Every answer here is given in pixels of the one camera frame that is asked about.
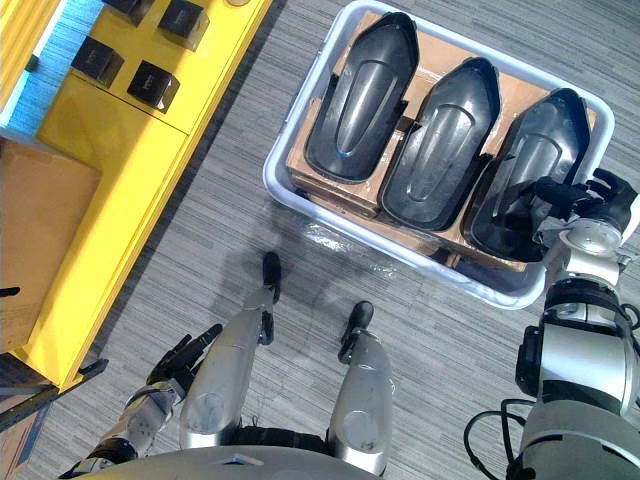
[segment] cardboard box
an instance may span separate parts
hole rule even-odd
[[[353,44],[357,35],[379,18],[379,15],[372,12],[365,14],[349,46],[336,63],[333,69],[334,73],[339,74],[342,71],[349,54],[350,45]],[[324,198],[330,205],[335,206],[339,204],[343,209],[357,213],[360,216],[375,218],[375,222],[393,226],[394,229],[401,232],[401,235],[391,238],[409,248],[413,248],[412,245],[415,245],[415,240],[408,240],[408,238],[413,236],[422,241],[439,244],[442,248],[450,250],[454,254],[473,258],[483,265],[522,271],[526,267],[525,263],[494,257],[477,249],[464,238],[464,217],[469,205],[473,203],[473,192],[475,192],[475,188],[465,202],[453,225],[445,231],[429,233],[418,232],[398,225],[390,217],[384,213],[380,213],[378,195],[384,183],[388,167],[393,161],[394,155],[399,152],[402,146],[402,140],[408,123],[417,117],[419,108],[431,88],[444,75],[460,65],[465,59],[475,56],[475,54],[468,50],[423,32],[418,32],[418,45],[420,49],[420,61],[418,69],[404,96],[404,99],[408,102],[407,108],[404,111],[404,117],[402,121],[399,122],[393,137],[387,144],[382,158],[371,177],[360,184],[343,184],[326,179],[308,165],[304,158],[304,147],[321,104],[321,99],[313,99],[309,105],[305,122],[298,132],[298,136],[287,157],[287,167],[292,174],[293,181],[304,190],[313,193],[316,198]],[[491,155],[498,153],[511,123],[518,114],[549,93],[543,88],[504,73],[500,73],[499,84],[502,99],[500,115],[482,151],[482,153]],[[595,118],[594,113],[590,111],[589,117],[593,125]]]
[[[45,149],[0,139],[0,352],[27,343],[100,174]]]

